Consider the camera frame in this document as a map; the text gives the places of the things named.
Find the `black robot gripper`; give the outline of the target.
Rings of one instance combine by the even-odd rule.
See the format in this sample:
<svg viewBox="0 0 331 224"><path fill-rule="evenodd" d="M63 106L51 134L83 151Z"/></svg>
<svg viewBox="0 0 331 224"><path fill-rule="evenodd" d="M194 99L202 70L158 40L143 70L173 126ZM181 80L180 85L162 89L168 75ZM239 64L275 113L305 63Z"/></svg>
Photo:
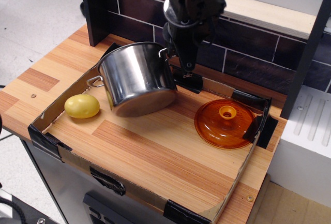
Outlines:
<svg viewBox="0 0 331 224"><path fill-rule="evenodd" d="M163 12L170 35L165 41L165 55L179 57L183 77L192 76L197 47L208 35L215 36L214 21L225 7L225 0L165 0Z"/></svg>

